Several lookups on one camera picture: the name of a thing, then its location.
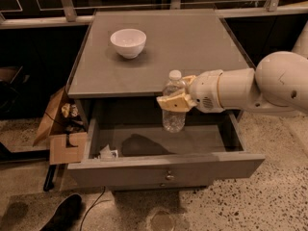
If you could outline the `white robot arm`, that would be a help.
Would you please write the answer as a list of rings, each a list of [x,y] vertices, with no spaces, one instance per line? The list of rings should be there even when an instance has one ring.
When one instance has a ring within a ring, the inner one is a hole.
[[[206,71],[157,98],[165,111],[202,113],[244,110],[270,116],[308,113],[308,23],[291,51],[267,55],[256,68]]]

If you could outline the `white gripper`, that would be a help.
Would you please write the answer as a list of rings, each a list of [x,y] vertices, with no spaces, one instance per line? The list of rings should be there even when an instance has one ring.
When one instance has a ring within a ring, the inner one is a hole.
[[[221,113],[224,111],[218,99],[218,80],[222,70],[206,71],[198,76],[184,76],[183,86],[190,87],[190,94],[175,92],[157,97],[162,110],[186,113],[196,107],[202,113]]]

